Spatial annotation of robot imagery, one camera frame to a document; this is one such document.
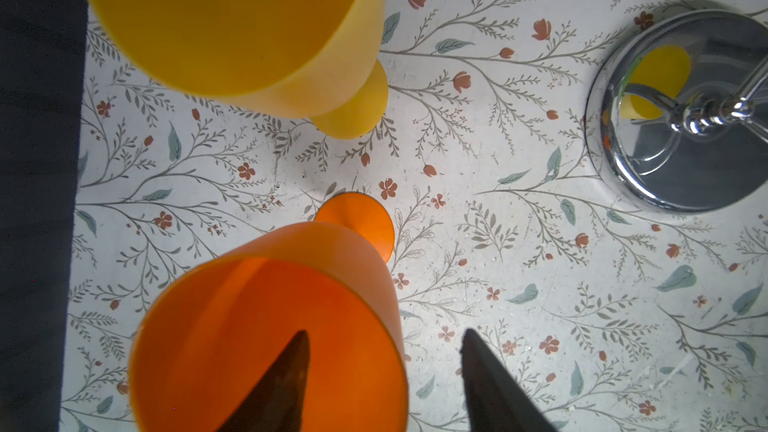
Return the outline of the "orange wine glass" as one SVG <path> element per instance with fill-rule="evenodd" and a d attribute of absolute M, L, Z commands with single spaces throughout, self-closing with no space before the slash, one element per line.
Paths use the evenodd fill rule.
<path fill-rule="evenodd" d="M 309 342 L 305 431 L 403 431 L 409 391 L 387 267 L 394 225 L 357 192 L 169 285 L 138 328 L 130 403 L 142 431 L 221 427 L 299 332 Z"/>

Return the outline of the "yellow wine glass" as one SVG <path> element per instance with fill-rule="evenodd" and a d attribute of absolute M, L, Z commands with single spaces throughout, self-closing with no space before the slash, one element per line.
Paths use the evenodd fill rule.
<path fill-rule="evenodd" d="M 343 140 L 382 119 L 385 0 L 88 0 L 146 75 Z"/>

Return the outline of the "chrome wine glass rack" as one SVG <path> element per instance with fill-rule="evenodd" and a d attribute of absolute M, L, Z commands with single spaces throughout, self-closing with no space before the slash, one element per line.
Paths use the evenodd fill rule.
<path fill-rule="evenodd" d="M 652 26 L 598 72 L 585 108 L 602 181 L 639 207 L 704 213 L 767 181 L 767 28 L 725 10 Z"/>

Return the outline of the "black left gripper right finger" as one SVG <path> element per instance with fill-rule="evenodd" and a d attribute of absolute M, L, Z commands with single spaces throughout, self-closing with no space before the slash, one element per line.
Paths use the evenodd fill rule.
<path fill-rule="evenodd" d="M 463 335 L 461 367 L 471 431 L 557 431 L 474 329 Z"/>

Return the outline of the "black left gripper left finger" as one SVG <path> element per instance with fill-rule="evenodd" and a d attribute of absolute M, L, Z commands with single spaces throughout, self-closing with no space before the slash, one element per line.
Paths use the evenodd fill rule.
<path fill-rule="evenodd" d="M 300 431 L 309 365 L 309 335 L 301 330 L 218 431 Z"/>

